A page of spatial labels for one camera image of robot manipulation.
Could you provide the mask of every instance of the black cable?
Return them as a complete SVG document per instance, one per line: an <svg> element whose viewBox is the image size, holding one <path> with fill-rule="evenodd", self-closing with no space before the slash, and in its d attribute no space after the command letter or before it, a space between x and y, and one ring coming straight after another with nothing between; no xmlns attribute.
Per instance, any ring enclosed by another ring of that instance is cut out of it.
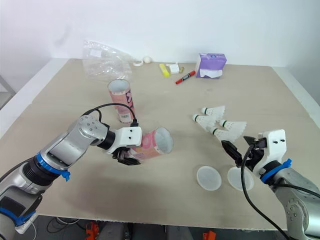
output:
<svg viewBox="0 0 320 240"><path fill-rule="evenodd" d="M99 122L101 123L102 120L102 113L99 109L96 110L99 113Z"/></svg>
<svg viewBox="0 0 320 240"><path fill-rule="evenodd" d="M131 107L129 107L128 105L125 105L125 104L122 104L122 103L117 103L117 102L113 102L113 103L107 103L107 104L103 104L103 105L100 105L100 106L97 106L95 108L92 108L88 111L86 111L83 115L89 115L90 113L92 113L93 111L96 111L100 108L103 108L103 107L108 107L108 106L122 106L122 107L126 107L127 109L129 109L132 113L132 116L133 116L133 119L136 119L136 115L134 113L134 111L131 109Z"/></svg>
<svg viewBox="0 0 320 240"><path fill-rule="evenodd" d="M22 164L25 164L26 162L28 162L29 159L24 160L23 162L18 163L17 165L15 165L13 168L11 168L9 171L7 171L2 177L0 177L0 183L10 174L12 173L14 170L16 170L17 168L19 168Z"/></svg>
<svg viewBox="0 0 320 240"><path fill-rule="evenodd" d="M76 225L81 228L82 230L86 230L83 226L81 226L78 222L76 223Z"/></svg>
<svg viewBox="0 0 320 240"><path fill-rule="evenodd" d="M300 187L300 186L295 186L295 185L291 185L291 184L284 184L284 183L274 184L274 186L297 189L297 190L306 192L306 193L308 193L308 194L311 194L311 195L313 195L313 196L315 196L315 197L320 198L320 194L319 194L319 193L316 193L316 192L314 192L314 191L311 191L311 190L309 190L309 189L306 189L306 188L303 188L303 187Z"/></svg>
<svg viewBox="0 0 320 240"><path fill-rule="evenodd" d="M53 217L53 218L48 222L48 224L46 225L46 231L47 231L48 233L50 233L50 234L56 234L56 233L58 233L58 232L61 232L61 231L62 231L63 229L65 229L66 227L68 227L68 224L65 224L63 227L57 228L57 227L55 227L55 226L53 225L53 220L55 220L55 221L57 222L56 218ZM50 230L49 230L49 225L50 225L51 223L52 223L53 228L58 229L57 231L50 231Z"/></svg>
<svg viewBox="0 0 320 240"><path fill-rule="evenodd" d="M245 196L245 199L248 201L248 203L250 204L250 206L258 213L260 214L265 220L267 220L272 226L274 226L283 236L285 239L290 240L291 238L275 223L273 222L270 218L268 218L262 211L260 211L255 205L254 203L250 200L250 197L247 193L247 189L246 189L246 182L245 182L245 167L246 167L246 161L247 158L251 152L251 150L254 148L254 145L250 145L248 150L246 151L244 157L243 157L243 161L241 164L241 183L242 183L242 190Z"/></svg>

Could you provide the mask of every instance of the purple tissue box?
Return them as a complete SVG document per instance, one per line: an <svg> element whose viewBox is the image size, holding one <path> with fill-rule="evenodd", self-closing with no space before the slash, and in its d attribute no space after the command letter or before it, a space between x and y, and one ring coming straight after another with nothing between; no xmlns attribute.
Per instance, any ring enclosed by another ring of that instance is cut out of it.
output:
<svg viewBox="0 0 320 240"><path fill-rule="evenodd" d="M195 65L197 78L217 78L227 62L223 53L200 53Z"/></svg>

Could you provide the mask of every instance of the plastic lid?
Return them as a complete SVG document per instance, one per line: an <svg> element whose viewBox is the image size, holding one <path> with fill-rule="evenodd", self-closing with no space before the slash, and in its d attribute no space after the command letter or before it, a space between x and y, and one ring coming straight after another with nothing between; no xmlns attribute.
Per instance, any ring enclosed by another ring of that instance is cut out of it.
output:
<svg viewBox="0 0 320 240"><path fill-rule="evenodd" d="M211 166L202 166L196 173L198 184L208 191L214 191L221 186L221 176L217 170Z"/></svg>
<svg viewBox="0 0 320 240"><path fill-rule="evenodd" d="M241 183L241 168L236 166L230 168L228 171L228 181L232 187L239 191L243 191ZM244 170L244 182L247 191L254 187L254 179L252 178L250 172L248 172L246 169Z"/></svg>

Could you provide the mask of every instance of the red marker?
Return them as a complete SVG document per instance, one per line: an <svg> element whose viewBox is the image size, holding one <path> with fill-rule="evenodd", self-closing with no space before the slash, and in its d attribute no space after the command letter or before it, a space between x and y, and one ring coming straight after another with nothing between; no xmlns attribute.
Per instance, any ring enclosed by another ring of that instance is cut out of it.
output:
<svg viewBox="0 0 320 240"><path fill-rule="evenodd" d="M182 78L180 78L178 81L175 82L175 84L180 84L182 83L184 80L190 78L191 76L195 75L196 74L196 71L192 71L192 72L189 72L187 75L183 76Z"/></svg>

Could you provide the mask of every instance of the tabletop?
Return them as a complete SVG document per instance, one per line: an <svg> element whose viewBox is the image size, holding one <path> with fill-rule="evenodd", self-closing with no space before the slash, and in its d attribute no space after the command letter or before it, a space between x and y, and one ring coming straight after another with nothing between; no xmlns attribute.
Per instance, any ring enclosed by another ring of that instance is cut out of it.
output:
<svg viewBox="0 0 320 240"><path fill-rule="evenodd" d="M183 64L184 73L194 64ZM227 179L235 164L221 143L192 121L203 107L225 105L225 118L247 121L245 135L285 129L284 159L319 186L318 139L320 130L271 67L226 65L219 79L165 78L157 63L132 69L131 92L136 116L144 133L167 128L174 146L170 154L137 166L118 163L98 147L90 147L74 165L70 181L62 177L44 193L38 214L163 225L273 229L246 202L243 192ZM4 174L34 156L81 114L110 103L107 83L86 79L81 60L71 59L52 78L0 139ZM103 108L102 121L112 129L125 127L113 107ZM248 145L235 141L241 153ZM212 166L222 185L206 191L196 180L201 166ZM253 177L248 191L252 201L283 229L285 211L267 185Z"/></svg>

